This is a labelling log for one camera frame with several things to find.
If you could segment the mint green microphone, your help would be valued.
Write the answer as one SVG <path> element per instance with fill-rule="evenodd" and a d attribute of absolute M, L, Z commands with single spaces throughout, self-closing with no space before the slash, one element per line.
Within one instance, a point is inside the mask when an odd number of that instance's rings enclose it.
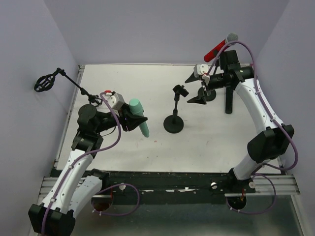
<path fill-rule="evenodd" d="M 143 110 L 143 107 L 142 107 L 142 104 L 141 102 L 138 100 L 138 99 L 131 99 L 129 101 L 129 107 L 130 107 L 130 111 L 133 115 L 135 116 L 144 116 L 144 110 Z M 141 133 L 144 137 L 148 138 L 149 135 L 150 135 L 150 132 L 149 132 L 149 129 L 148 129 L 148 126 L 146 124 L 146 122 L 142 122 L 140 125 L 139 125 L 139 128 L 141 130 Z"/>

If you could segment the short black round-base mic stand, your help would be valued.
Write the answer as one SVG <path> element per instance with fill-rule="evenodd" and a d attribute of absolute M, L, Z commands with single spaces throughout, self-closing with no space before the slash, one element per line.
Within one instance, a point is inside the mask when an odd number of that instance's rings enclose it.
<path fill-rule="evenodd" d="M 186 97 L 188 96 L 189 92 L 184 88 L 184 85 L 176 85 L 173 88 L 173 91 L 175 93 L 175 105 L 173 113 L 172 115 L 169 115 L 165 118 L 163 122 L 163 127 L 167 132 L 171 134 L 177 134 L 181 132 L 184 128 L 184 121 L 181 117 L 178 116 L 178 102 L 180 100 L 180 96 Z"/>

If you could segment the red glitter microphone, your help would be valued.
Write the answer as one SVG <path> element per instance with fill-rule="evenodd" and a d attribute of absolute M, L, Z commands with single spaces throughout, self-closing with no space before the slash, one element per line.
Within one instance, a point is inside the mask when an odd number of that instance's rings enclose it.
<path fill-rule="evenodd" d="M 219 43 L 216 47 L 214 47 L 211 51 L 209 51 L 205 56 L 204 56 L 204 61 L 205 62 L 210 62 L 211 60 L 213 60 L 216 55 L 218 54 L 218 52 L 220 51 L 220 49 L 226 45 L 227 43 L 230 43 L 232 41 L 237 41 L 239 39 L 239 36 L 235 33 L 229 33 L 227 35 L 227 37 L 221 42 Z"/>

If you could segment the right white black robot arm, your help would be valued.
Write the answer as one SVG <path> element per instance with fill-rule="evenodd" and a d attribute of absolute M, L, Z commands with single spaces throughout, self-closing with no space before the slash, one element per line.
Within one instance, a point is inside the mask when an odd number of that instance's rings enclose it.
<path fill-rule="evenodd" d="M 254 79 L 253 68 L 241 66 L 236 51 L 223 52 L 219 57 L 219 66 L 223 73 L 213 75 L 206 74 L 209 70 L 206 64 L 194 66 L 186 83 L 200 80 L 203 94 L 189 102 L 206 104 L 205 93 L 220 88 L 231 89 L 239 95 L 253 120 L 257 135 L 248 142 L 246 156 L 229 174 L 233 181 L 248 180 L 254 171 L 286 152 L 294 128 L 284 124 L 276 115 L 265 100 L 259 81 Z"/>

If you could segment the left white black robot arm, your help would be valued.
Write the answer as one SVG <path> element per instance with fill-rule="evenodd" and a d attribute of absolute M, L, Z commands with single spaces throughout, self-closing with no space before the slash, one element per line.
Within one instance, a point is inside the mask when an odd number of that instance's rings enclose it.
<path fill-rule="evenodd" d="M 99 112 L 91 104 L 79 109 L 79 127 L 67 163 L 41 204 L 33 204 L 29 209 L 28 215 L 36 233 L 43 236 L 71 235 L 80 211 L 94 194 L 106 186 L 108 175 L 100 170 L 93 170 L 82 184 L 79 183 L 97 152 L 102 151 L 101 132 L 112 127 L 119 132 L 128 132 L 147 121 L 137 99 L 121 105 L 110 103 L 109 107 L 108 113 Z"/>

